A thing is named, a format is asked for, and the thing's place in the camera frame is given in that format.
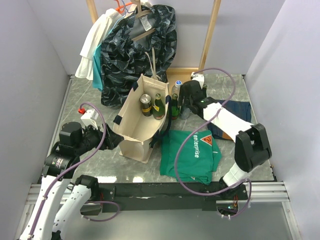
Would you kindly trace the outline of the clear water bottle blue cap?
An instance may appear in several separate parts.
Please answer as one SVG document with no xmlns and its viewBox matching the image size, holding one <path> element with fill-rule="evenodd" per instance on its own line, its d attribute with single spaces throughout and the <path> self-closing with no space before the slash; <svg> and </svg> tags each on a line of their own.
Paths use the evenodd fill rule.
<svg viewBox="0 0 320 240">
<path fill-rule="evenodd" d="M 181 86 L 182 82 L 180 80 L 177 80 L 171 89 L 171 95 L 173 96 L 174 94 L 176 94 L 177 96 L 179 96 Z"/>
</svg>

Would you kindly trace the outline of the red white beverage can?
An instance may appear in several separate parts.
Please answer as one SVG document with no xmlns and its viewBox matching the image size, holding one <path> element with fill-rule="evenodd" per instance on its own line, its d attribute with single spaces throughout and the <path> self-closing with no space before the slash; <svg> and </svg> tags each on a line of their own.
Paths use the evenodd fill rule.
<svg viewBox="0 0 320 240">
<path fill-rule="evenodd" d="M 186 120 L 189 118 L 190 114 L 192 113 L 192 111 L 190 110 L 189 107 L 187 107 L 186 105 L 183 105 L 181 107 L 181 111 L 180 111 L 180 117 L 183 119 L 183 120 Z"/>
</svg>

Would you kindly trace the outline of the beige canvas tote bag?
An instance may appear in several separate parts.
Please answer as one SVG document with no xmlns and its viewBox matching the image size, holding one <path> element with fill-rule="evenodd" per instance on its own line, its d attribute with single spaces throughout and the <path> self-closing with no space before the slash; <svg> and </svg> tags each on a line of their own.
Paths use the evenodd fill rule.
<svg viewBox="0 0 320 240">
<path fill-rule="evenodd" d="M 141 75 L 133 83 L 132 88 L 118 115 L 113 120 L 113 131 L 123 137 L 120 142 L 120 155 L 147 163 L 156 142 L 161 138 L 161 129 L 165 124 L 167 116 L 171 115 L 171 97 L 169 95 L 169 84 L 160 81 L 156 73 L 156 54 L 146 56 L 151 67 L 151 77 Z M 156 94 L 160 94 L 160 100 L 164 104 L 164 117 L 156 119 L 154 116 L 146 116 L 143 111 L 142 97 L 149 96 L 150 100 L 146 109 L 154 109 Z"/>
</svg>

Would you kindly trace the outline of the silver beverage can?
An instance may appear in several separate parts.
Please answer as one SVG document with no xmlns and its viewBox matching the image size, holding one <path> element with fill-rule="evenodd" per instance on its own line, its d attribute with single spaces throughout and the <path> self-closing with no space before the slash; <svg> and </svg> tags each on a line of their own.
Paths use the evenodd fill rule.
<svg viewBox="0 0 320 240">
<path fill-rule="evenodd" d="M 141 95 L 140 103 L 142 114 L 146 117 L 150 117 L 152 115 L 151 97 L 148 94 Z"/>
</svg>

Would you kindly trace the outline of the green glass bottle gold cap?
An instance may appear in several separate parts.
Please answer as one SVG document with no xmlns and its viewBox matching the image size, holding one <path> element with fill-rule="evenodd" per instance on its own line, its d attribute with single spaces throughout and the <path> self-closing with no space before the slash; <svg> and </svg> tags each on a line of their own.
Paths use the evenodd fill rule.
<svg viewBox="0 0 320 240">
<path fill-rule="evenodd" d="M 204 85 L 202 86 L 202 90 L 206 92 L 207 89 L 208 89 L 208 86 L 207 86 L 206 84 L 204 84 Z"/>
</svg>

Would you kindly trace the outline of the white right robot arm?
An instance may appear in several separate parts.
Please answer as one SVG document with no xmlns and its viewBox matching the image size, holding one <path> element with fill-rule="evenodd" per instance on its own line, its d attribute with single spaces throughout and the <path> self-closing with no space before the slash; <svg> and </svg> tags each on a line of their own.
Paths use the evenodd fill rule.
<svg viewBox="0 0 320 240">
<path fill-rule="evenodd" d="M 234 164 L 220 179 L 219 191 L 224 199 L 231 199 L 237 193 L 237 186 L 247 179 L 251 172 L 272 156 L 266 128 L 260 124 L 252 124 L 228 111 L 223 103 L 207 96 L 207 91 L 197 80 L 182 84 L 179 102 L 189 108 L 192 113 L 211 123 L 226 133 L 235 143 Z"/>
</svg>

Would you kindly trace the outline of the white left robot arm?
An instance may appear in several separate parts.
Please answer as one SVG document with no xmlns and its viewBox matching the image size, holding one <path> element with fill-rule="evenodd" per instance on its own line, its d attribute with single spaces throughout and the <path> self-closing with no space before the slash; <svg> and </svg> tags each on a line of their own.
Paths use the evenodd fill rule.
<svg viewBox="0 0 320 240">
<path fill-rule="evenodd" d="M 80 157 L 94 150 L 113 150 L 123 137 L 114 133 L 107 124 L 100 130 L 89 124 L 68 122 L 59 132 L 59 140 L 46 158 L 41 174 L 40 191 L 21 240 L 62 240 L 69 220 L 80 213 L 86 203 L 102 204 L 103 194 L 96 177 L 81 175 L 74 183 L 68 199 L 61 200 L 71 183 Z"/>
</svg>

